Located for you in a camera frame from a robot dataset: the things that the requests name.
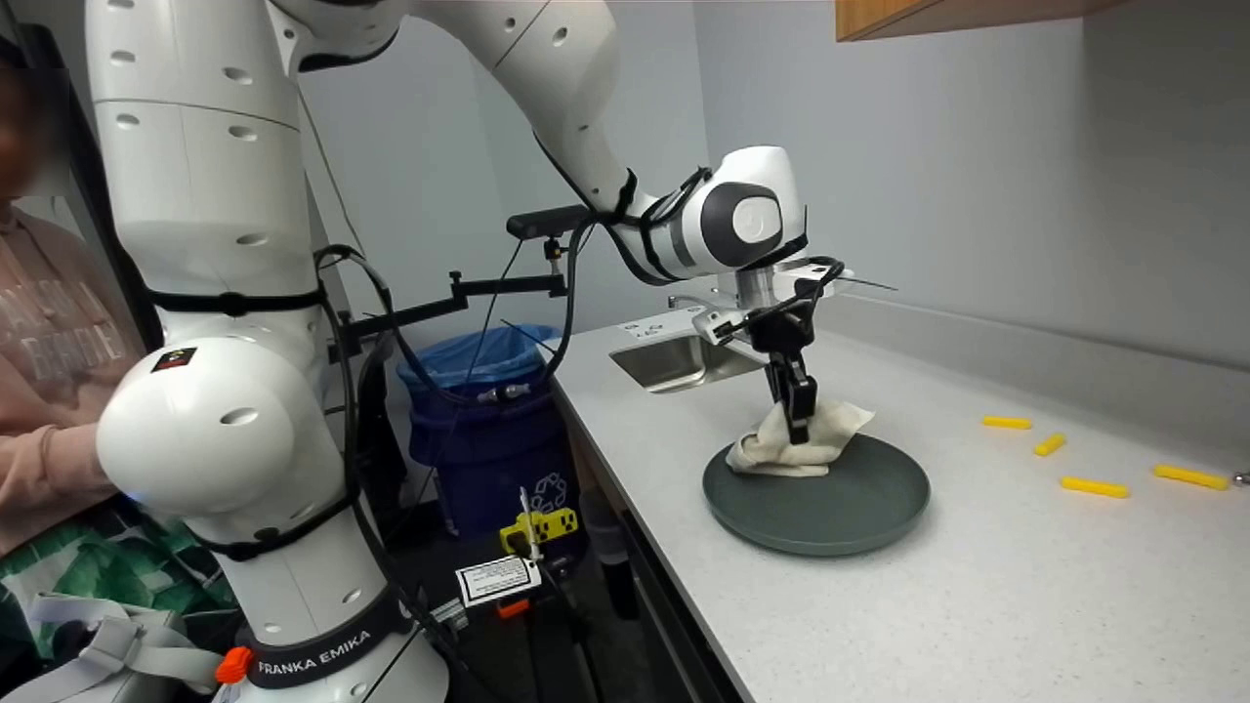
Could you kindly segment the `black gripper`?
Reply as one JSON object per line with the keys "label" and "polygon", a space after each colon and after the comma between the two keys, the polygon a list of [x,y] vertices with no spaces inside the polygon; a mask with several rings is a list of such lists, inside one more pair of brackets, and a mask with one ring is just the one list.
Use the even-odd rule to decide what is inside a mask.
{"label": "black gripper", "polygon": [[794,298],[772,310],[756,310],[745,323],[750,349],[765,352],[771,399],[790,422],[790,442],[806,444],[816,413],[816,379],[806,370],[806,349],[812,343],[812,298]]}

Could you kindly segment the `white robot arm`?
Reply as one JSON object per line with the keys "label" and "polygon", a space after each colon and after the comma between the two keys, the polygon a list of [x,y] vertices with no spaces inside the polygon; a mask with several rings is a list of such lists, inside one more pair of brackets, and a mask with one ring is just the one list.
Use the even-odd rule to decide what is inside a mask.
{"label": "white robot arm", "polygon": [[186,524],[241,599],[249,660],[217,703],[450,703],[450,666],[396,595],[323,419],[323,295],[295,78],[368,63],[419,17],[531,125],[625,271],[670,287],[806,244],[790,158],[745,143],[670,192],[617,159],[608,0],[86,0],[114,232],[165,343],[99,419],[101,474]]}

